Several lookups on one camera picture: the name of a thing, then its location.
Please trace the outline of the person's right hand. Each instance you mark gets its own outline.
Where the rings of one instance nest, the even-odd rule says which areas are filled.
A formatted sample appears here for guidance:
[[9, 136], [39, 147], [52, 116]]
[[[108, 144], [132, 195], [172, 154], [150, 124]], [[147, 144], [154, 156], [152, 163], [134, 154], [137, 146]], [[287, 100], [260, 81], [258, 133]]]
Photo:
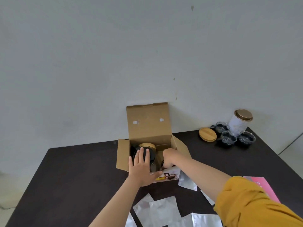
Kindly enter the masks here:
[[180, 160], [182, 160], [183, 158], [182, 154], [179, 151], [172, 148], [165, 149], [163, 151], [163, 157], [164, 160], [168, 160], [173, 164], [173, 166], [177, 166], [177, 167], [179, 167]]

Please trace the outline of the person's left hand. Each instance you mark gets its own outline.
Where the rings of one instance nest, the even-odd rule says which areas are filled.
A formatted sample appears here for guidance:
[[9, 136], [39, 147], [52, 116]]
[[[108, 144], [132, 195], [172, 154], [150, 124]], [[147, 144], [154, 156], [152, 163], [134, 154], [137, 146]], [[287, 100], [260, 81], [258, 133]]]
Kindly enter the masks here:
[[150, 178], [150, 167], [143, 163], [143, 148], [137, 151], [134, 158], [134, 170], [128, 173], [129, 179], [131, 179], [139, 187], [148, 186], [154, 182], [155, 179]]

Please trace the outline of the glass jar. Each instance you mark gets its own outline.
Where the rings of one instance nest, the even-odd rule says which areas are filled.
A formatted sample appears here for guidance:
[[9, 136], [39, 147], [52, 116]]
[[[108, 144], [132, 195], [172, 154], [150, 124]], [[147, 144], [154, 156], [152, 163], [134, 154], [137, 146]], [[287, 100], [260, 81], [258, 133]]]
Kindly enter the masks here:
[[[131, 157], [132, 157], [132, 161], [134, 162], [134, 158], [137, 154], [137, 151], [140, 151], [141, 148], [136, 145], [136, 146], [131, 146], [131, 149], [130, 149], [130, 154], [131, 154]], [[157, 162], [157, 152], [153, 152], [153, 150], [150, 151], [150, 172], [156, 172], [158, 170], [160, 170], [160, 166], [159, 166], [159, 163]]]

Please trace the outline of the person's right forearm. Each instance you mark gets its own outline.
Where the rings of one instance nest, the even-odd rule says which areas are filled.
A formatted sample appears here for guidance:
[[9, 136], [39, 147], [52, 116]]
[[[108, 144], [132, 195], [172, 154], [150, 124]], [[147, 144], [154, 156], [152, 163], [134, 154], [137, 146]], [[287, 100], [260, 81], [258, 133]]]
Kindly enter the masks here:
[[226, 173], [192, 158], [182, 156], [179, 168], [214, 202], [231, 178]]

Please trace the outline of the person's left forearm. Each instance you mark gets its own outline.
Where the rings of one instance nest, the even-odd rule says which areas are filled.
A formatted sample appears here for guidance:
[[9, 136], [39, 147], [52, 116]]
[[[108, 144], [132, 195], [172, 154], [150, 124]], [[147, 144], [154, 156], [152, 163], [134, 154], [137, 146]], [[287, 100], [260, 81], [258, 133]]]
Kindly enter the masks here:
[[142, 182], [139, 175], [129, 176], [89, 227], [125, 227]]

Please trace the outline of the round wooden lid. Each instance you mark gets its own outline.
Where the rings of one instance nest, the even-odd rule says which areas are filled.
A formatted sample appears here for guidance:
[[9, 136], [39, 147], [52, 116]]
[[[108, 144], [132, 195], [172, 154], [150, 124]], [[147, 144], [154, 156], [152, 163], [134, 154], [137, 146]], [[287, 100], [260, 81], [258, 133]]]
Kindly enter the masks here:
[[138, 145], [140, 148], [143, 147], [143, 148], [148, 148], [150, 151], [153, 150], [153, 152], [156, 152], [156, 146], [154, 144], [151, 144], [151, 143], [142, 143], [142, 144], [139, 144]]
[[216, 132], [208, 127], [203, 127], [199, 130], [199, 136], [206, 142], [214, 142], [217, 139]]

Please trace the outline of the printed picture card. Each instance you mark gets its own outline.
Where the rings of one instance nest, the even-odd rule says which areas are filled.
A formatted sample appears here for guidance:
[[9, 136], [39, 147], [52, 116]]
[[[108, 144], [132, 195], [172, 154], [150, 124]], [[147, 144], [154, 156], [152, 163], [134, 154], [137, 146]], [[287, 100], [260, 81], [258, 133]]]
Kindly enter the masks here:
[[157, 177], [153, 183], [179, 180], [180, 171], [181, 171], [180, 168], [176, 166], [164, 169], [162, 174], [159, 177]]

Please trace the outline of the open brown cardboard box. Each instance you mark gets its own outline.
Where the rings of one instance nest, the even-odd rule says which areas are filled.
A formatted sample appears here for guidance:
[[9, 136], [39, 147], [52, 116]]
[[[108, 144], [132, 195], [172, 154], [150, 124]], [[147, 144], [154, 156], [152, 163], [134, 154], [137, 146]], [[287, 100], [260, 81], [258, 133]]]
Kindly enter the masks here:
[[129, 138], [118, 140], [117, 169], [129, 171], [128, 158], [131, 156], [131, 146], [142, 143], [156, 146], [156, 159], [160, 167], [164, 160], [163, 151], [168, 148], [176, 149], [184, 156], [191, 157], [187, 146], [172, 134], [168, 103], [128, 106], [126, 111]]

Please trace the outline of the scattered silver foil pouches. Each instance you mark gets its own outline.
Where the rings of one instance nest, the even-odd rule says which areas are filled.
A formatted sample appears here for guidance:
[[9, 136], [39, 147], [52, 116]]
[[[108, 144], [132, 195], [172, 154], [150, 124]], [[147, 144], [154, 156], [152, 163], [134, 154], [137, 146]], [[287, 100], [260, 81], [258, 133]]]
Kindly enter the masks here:
[[[198, 191], [197, 185], [183, 171], [180, 171], [178, 186]], [[217, 214], [190, 213], [181, 217], [175, 196], [155, 201], [148, 193], [133, 210], [142, 227], [223, 227]]]

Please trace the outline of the small glass cup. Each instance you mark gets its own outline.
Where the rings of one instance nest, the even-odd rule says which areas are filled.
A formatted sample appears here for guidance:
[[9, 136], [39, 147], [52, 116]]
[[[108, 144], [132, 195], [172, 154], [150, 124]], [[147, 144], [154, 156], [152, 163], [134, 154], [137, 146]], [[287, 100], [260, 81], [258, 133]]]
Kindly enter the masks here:
[[248, 131], [241, 131], [237, 138], [240, 144], [245, 146], [252, 145], [256, 141], [256, 137]]
[[220, 141], [225, 146], [232, 146], [237, 141], [237, 136], [230, 131], [224, 131], [221, 133]]
[[229, 125], [224, 122], [217, 122], [215, 125], [211, 125], [210, 129], [212, 129], [218, 136], [220, 136], [223, 132], [229, 131]]

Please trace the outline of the white tin with gold lid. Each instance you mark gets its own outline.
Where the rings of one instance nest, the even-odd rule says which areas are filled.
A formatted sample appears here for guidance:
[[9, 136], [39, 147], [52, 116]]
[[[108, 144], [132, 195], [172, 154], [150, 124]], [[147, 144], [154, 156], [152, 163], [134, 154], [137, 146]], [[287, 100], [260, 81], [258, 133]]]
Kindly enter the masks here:
[[252, 120], [253, 115], [250, 111], [246, 109], [237, 109], [234, 111], [232, 118], [228, 122], [229, 131], [238, 137], [242, 131], [247, 129]]

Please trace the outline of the yellow sleeve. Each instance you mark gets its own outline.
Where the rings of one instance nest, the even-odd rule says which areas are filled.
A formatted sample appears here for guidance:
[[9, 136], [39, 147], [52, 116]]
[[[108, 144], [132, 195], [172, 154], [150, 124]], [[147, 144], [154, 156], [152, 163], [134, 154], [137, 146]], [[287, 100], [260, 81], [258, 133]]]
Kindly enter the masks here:
[[276, 202], [256, 183], [231, 177], [218, 194], [214, 211], [224, 227], [303, 227], [303, 219]]

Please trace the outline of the pink box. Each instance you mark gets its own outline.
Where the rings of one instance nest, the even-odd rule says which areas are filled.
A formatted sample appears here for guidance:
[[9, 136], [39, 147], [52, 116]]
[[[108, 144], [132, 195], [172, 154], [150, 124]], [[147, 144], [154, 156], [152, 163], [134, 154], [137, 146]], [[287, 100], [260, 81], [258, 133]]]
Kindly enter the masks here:
[[276, 196], [275, 192], [271, 188], [270, 184], [266, 181], [264, 177], [259, 176], [244, 176], [243, 178], [248, 179], [254, 183], [256, 183], [259, 187], [261, 187], [267, 194], [267, 196], [278, 203], [281, 203], [278, 197]]

